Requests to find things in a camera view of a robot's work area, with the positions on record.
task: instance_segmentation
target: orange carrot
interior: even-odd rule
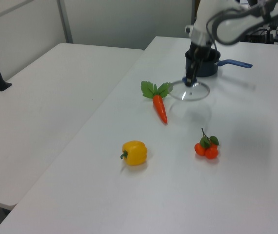
[[[160,95],[155,95],[152,100],[159,117],[164,123],[167,123],[167,116],[162,97]]]

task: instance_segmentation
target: orange tomato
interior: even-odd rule
[[[211,142],[211,147],[217,149],[218,145],[215,145],[214,143]]]
[[[205,148],[203,148],[202,146],[201,146],[201,144],[200,143],[197,143],[195,146],[194,146],[194,149],[195,149],[195,151],[196,151],[196,153],[198,154],[198,155],[200,155],[200,156],[204,156],[205,155]]]
[[[206,151],[205,151],[205,156],[208,158],[208,159],[214,159],[218,156],[218,149],[216,148],[208,148]]]

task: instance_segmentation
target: saucepan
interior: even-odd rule
[[[187,70],[187,68],[191,66],[192,58],[189,55],[189,51],[185,53],[185,56],[186,56],[186,70]],[[232,59],[226,59],[220,61],[219,58],[220,58],[220,52],[215,49],[211,49],[208,58],[202,62],[202,65],[197,72],[197,77],[212,76],[217,72],[218,67],[221,67],[226,64],[231,64],[231,65],[244,67],[244,68],[251,68],[253,66],[249,63],[240,62]]]

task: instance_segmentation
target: bell pepper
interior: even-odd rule
[[[132,140],[123,144],[122,152],[120,158],[124,158],[128,165],[135,166],[146,161],[148,150],[143,142]]]

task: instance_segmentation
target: tomato stem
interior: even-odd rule
[[[124,153],[120,156],[121,159],[123,159],[123,157],[127,158],[128,153],[126,150],[124,150]]]
[[[206,138],[208,138],[208,136],[204,133],[204,130],[203,130],[203,128],[201,128],[202,129],[202,132],[203,132],[203,137],[206,137]]]

